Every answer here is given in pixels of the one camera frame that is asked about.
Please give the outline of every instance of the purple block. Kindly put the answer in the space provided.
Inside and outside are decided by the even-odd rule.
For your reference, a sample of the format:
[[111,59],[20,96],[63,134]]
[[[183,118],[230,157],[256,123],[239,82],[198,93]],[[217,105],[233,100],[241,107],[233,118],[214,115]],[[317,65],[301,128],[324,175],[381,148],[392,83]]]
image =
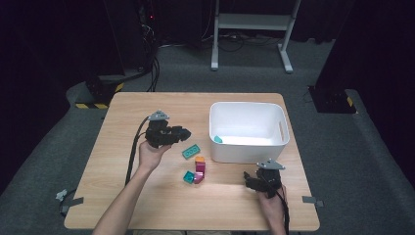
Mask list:
[[200,182],[202,182],[202,180],[205,178],[205,175],[202,172],[196,172],[195,176],[193,178],[193,182],[195,184],[198,184]]
[[205,162],[196,162],[196,172],[202,172],[205,174],[206,165],[207,164]]

